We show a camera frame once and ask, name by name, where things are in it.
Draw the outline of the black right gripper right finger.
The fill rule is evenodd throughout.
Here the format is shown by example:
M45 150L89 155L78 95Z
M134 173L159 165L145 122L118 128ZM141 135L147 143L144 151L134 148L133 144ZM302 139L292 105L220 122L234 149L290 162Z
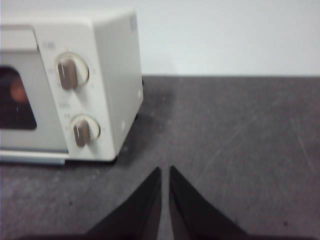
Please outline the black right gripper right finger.
M176 240L248 240L250 235L211 205L175 167L169 168L169 209Z

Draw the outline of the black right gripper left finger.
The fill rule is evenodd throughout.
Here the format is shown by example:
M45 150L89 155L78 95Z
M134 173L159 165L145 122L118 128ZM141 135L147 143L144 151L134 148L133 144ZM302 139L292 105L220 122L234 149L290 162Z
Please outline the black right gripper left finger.
M162 211L162 171L156 167L138 188L85 236L90 240L156 240Z

